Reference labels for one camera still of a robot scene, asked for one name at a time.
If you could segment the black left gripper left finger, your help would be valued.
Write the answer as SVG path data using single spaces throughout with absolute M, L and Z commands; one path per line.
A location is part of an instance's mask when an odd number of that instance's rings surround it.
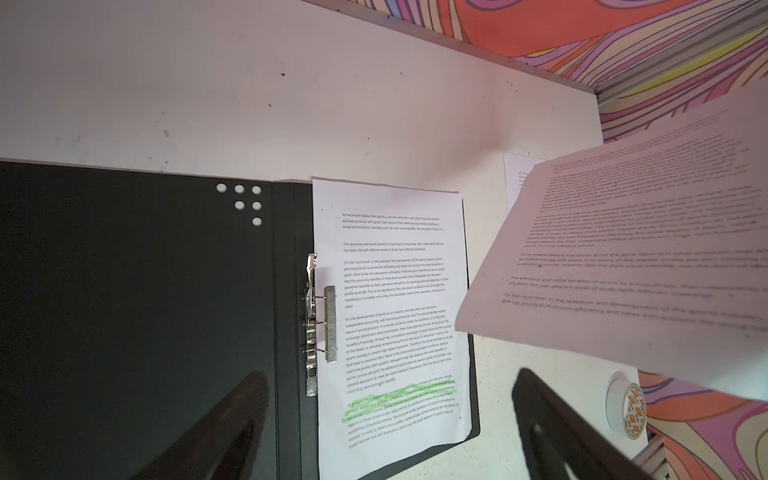
M 136 479 L 248 479 L 269 408 L 261 372 L 249 373 Z

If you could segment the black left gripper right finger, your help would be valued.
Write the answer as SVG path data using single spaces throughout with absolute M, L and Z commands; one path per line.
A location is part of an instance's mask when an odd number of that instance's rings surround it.
M 530 478 L 649 477 L 532 370 L 519 370 L 511 397 Z

